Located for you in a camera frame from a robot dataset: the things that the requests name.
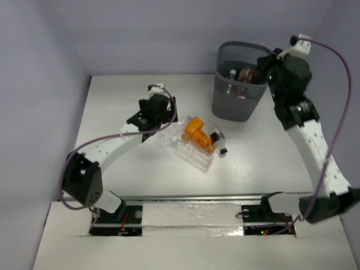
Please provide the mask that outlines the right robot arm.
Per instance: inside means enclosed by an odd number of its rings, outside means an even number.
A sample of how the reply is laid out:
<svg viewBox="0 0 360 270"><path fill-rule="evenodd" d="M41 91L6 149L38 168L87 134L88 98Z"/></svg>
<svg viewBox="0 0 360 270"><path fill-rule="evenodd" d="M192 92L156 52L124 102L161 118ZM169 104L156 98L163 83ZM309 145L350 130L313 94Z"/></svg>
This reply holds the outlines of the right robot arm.
<svg viewBox="0 0 360 270"><path fill-rule="evenodd" d="M345 213L359 203L359 189L342 175L332 157L314 103L304 92L311 81L308 62L276 50L257 59L256 75L265 81L274 102L274 111L295 143L312 181L314 193L299 198L302 217L315 224Z"/></svg>

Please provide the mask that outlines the orange bottle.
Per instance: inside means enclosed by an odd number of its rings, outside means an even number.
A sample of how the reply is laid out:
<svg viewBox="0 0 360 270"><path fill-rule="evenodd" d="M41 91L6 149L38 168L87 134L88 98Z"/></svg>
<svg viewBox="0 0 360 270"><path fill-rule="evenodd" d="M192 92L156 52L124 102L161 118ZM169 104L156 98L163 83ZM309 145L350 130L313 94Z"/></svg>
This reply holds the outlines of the orange bottle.
<svg viewBox="0 0 360 270"><path fill-rule="evenodd" d="M184 140L190 140L191 138L203 137L202 127L204 126L204 122L198 118L193 117L190 122L186 125L184 129L184 133L181 137Z"/></svg>

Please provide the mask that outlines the long clear bottle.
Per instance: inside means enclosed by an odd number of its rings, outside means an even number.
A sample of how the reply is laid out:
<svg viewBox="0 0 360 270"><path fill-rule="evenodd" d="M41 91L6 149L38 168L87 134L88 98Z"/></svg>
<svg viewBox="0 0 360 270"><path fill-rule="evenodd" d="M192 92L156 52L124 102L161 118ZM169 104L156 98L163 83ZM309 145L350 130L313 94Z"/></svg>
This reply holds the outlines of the long clear bottle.
<svg viewBox="0 0 360 270"><path fill-rule="evenodd" d="M203 172L209 170L214 159L212 154L198 149L191 141L186 141L180 137L173 137L170 141L175 153L184 161Z"/></svg>

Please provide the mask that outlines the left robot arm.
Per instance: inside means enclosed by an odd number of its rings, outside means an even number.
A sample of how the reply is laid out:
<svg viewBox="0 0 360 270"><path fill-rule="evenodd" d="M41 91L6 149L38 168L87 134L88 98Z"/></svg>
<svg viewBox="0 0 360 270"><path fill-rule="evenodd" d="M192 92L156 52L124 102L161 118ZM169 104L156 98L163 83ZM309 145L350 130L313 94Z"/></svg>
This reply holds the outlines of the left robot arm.
<svg viewBox="0 0 360 270"><path fill-rule="evenodd" d="M139 101L139 111L115 133L93 139L68 154L59 180L59 192L67 193L80 208L96 208L112 222L123 219L126 202L104 189L102 174L130 149L177 120L176 99L153 94Z"/></svg>

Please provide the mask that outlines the black label clear bottle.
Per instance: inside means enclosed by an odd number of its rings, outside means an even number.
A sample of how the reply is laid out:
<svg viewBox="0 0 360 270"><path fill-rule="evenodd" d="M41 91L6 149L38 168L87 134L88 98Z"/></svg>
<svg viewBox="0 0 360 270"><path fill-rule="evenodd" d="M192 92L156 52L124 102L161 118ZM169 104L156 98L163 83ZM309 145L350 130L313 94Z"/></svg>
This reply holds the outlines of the black label clear bottle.
<svg viewBox="0 0 360 270"><path fill-rule="evenodd" d="M212 126L209 129L209 137L215 149L219 152L220 155L225 155L228 150L226 146L226 138L223 134L223 131L218 126Z"/></svg>

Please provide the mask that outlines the red cap clear bottle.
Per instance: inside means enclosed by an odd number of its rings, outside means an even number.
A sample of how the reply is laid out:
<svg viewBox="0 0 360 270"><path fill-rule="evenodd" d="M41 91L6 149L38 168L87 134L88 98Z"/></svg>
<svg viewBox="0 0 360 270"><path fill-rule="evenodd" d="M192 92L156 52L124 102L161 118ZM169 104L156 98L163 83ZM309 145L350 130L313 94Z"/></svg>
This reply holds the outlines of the red cap clear bottle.
<svg viewBox="0 0 360 270"><path fill-rule="evenodd" d="M256 69L244 67L240 70L237 81L241 83L259 84L260 76Z"/></svg>

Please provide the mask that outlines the orange bottle fruit label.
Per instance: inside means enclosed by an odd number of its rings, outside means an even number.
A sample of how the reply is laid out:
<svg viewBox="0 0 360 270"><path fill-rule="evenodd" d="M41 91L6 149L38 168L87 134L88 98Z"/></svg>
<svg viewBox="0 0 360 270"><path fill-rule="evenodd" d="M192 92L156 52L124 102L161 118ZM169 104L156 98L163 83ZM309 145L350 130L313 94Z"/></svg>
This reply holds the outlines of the orange bottle fruit label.
<svg viewBox="0 0 360 270"><path fill-rule="evenodd" d="M215 151L211 139L201 129L196 130L191 139L196 146L207 153L211 154Z"/></svg>

